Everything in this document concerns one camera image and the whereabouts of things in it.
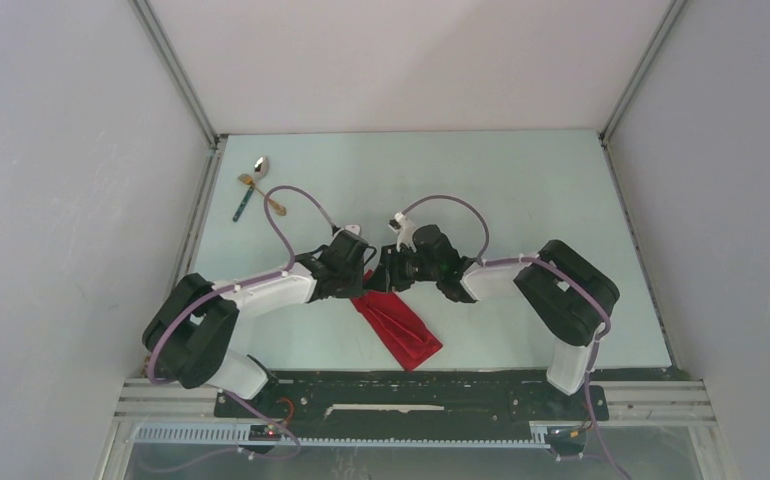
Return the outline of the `red satin napkin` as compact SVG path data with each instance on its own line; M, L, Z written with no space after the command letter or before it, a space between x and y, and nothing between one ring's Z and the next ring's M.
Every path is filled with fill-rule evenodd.
M350 302L404 371L442 350L442 342L394 292L368 291Z

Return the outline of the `gold fork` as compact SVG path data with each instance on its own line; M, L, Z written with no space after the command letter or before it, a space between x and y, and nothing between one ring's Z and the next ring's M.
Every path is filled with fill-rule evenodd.
M241 174L237 177L237 180L247 186L247 192L244 194L244 198L242 199L241 203L239 204L239 207L236 210L236 213L233 217L234 221L237 221L240 218L240 216L243 213L243 210L248 205L248 202L250 201L254 193L259 193L262 197L264 197L267 200L267 203L270 206L270 208L277 215L279 216L287 215L287 209L283 205L281 205L280 203L278 203L273 199L269 199L266 197L265 192L258 186L253 176L249 174Z

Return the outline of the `silver spoon teal handle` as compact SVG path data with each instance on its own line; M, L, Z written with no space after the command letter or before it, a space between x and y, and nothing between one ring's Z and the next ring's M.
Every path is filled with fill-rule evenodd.
M251 174L241 174L238 176L238 180L244 185L246 185L248 189L244 194L243 199L239 203L233 215L233 218L232 218L233 222L239 221L253 193L255 192L255 187L257 186L257 182L263 179L268 174L269 170L270 170L269 158L267 156L261 156L255 162L253 167L253 172Z

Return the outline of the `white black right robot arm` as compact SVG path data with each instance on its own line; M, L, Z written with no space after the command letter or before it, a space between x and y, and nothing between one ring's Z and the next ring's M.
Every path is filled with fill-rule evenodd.
M382 248L364 282L367 290L402 292L431 282L456 303L524 298L555 338L544 408L567 418L581 407L580 388L594 370L598 344L620 299L612 280L561 240L550 240L533 254L483 260L459 254L434 224L402 226L392 220L389 226L397 240Z

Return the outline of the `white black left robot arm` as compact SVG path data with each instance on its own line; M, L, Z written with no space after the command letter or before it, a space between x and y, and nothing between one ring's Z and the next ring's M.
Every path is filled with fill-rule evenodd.
M287 269L231 282L186 275L142 335L150 353L148 378L185 389L209 385L236 395L253 416L269 414L277 403L275 377L253 356L231 349L238 320L323 299L360 297L370 249L356 229L341 228L329 244L296 255Z

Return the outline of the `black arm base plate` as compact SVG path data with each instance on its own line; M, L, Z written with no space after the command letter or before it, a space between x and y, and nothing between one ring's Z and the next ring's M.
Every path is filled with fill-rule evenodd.
M522 440L542 422L609 418L599 386L566 395L538 370L281 371L253 400L296 436Z

